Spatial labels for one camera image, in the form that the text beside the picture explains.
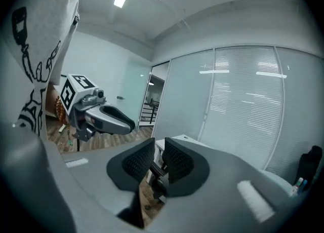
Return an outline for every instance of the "white cloth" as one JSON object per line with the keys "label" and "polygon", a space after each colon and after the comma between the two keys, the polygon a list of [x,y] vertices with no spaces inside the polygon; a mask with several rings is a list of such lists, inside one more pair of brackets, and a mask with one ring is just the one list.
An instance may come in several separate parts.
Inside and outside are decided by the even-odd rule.
{"label": "white cloth", "polygon": [[78,0],[16,0],[0,27],[0,76],[9,86],[2,97],[10,108],[1,110],[1,119],[29,127],[43,140],[47,86],[60,82],[77,7]]}

